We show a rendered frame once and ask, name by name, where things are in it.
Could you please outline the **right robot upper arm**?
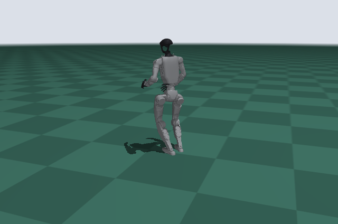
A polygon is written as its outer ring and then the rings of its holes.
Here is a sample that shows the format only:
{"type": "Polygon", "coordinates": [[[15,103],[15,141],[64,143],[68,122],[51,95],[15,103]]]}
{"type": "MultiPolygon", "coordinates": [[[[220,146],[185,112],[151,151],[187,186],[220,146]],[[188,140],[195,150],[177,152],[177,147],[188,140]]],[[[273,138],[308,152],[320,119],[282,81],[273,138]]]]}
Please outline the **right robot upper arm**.
{"type": "Polygon", "coordinates": [[[178,57],[179,59],[179,70],[180,70],[180,75],[179,77],[181,79],[185,78],[186,77],[186,72],[185,72],[185,67],[184,67],[184,63],[183,63],[183,58],[182,57],[178,57]]]}

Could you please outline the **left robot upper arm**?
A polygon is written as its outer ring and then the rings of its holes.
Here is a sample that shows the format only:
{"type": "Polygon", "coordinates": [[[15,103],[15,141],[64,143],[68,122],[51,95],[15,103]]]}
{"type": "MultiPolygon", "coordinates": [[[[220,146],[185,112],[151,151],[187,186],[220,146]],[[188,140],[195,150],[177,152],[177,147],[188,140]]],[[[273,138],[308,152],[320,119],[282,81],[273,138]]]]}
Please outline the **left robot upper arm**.
{"type": "Polygon", "coordinates": [[[153,70],[152,70],[152,80],[151,82],[156,83],[158,81],[158,71],[159,71],[159,66],[162,64],[162,58],[156,59],[153,61],[153,70]]]}

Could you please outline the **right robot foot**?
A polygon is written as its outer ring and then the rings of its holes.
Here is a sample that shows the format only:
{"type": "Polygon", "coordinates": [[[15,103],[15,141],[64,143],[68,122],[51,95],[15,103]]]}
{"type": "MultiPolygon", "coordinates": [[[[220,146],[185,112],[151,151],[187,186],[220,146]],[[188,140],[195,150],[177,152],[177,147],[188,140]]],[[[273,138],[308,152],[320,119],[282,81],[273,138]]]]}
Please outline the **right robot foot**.
{"type": "Polygon", "coordinates": [[[178,149],[178,145],[177,145],[177,144],[174,145],[174,148],[175,148],[176,150],[178,150],[179,152],[184,152],[183,149],[181,149],[181,147],[180,147],[180,149],[178,149]]]}

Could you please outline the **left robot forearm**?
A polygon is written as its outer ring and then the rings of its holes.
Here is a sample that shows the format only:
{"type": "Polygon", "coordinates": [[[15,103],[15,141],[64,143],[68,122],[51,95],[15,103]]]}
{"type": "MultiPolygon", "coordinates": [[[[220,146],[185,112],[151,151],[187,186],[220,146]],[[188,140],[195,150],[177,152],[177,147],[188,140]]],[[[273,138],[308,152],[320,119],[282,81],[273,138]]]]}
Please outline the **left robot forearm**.
{"type": "Polygon", "coordinates": [[[153,77],[153,76],[151,76],[151,77],[148,79],[148,81],[145,81],[145,83],[144,83],[145,86],[150,87],[150,86],[154,83],[154,82],[151,82],[152,77],[153,77]]]}

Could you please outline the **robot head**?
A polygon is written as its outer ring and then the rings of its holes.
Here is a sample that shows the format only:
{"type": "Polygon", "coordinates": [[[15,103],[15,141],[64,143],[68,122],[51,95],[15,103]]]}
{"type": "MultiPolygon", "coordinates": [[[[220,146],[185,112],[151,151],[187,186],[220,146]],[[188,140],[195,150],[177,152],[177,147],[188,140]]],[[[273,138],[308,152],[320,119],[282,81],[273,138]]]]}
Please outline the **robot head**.
{"type": "Polygon", "coordinates": [[[170,45],[173,44],[170,39],[163,39],[159,44],[161,46],[162,52],[165,54],[165,57],[173,57],[173,55],[169,51],[170,45]],[[163,46],[167,47],[167,51],[163,51],[163,46]]]}

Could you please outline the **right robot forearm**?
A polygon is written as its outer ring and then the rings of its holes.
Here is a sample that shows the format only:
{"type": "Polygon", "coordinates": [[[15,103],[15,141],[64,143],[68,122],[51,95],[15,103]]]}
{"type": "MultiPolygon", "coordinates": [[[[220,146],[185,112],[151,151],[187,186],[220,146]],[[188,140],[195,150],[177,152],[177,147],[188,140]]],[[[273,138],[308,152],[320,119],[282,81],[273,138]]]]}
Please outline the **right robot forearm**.
{"type": "MultiPolygon", "coordinates": [[[[183,78],[183,79],[184,79],[184,78],[183,78]]],[[[183,79],[181,79],[181,78],[179,77],[178,82],[173,83],[173,86],[177,86],[181,81],[183,81],[183,79]]]]}

